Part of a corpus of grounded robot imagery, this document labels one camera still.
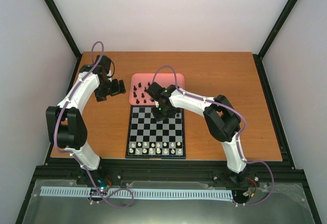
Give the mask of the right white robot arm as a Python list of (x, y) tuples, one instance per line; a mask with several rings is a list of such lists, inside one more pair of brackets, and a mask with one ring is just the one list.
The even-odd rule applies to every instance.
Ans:
[(152, 114), (157, 121), (172, 118), (179, 109), (204, 117), (209, 133), (223, 147), (228, 169), (226, 177), (234, 186), (241, 185), (248, 173), (240, 141), (242, 116), (225, 96), (205, 97), (174, 84), (164, 88), (156, 82), (148, 87), (147, 94), (155, 102)]

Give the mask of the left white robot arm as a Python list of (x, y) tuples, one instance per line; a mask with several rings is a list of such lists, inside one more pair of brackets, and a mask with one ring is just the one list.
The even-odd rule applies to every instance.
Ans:
[(107, 96), (126, 92), (123, 80), (113, 79), (111, 67), (114, 67), (112, 60), (104, 55), (98, 55), (94, 64), (83, 65), (65, 98), (45, 112), (49, 139), (54, 148), (74, 157), (82, 169), (89, 170), (88, 178), (97, 185), (106, 180), (106, 171), (99, 167), (101, 158), (87, 142), (82, 113), (92, 95), (101, 102), (106, 101)]

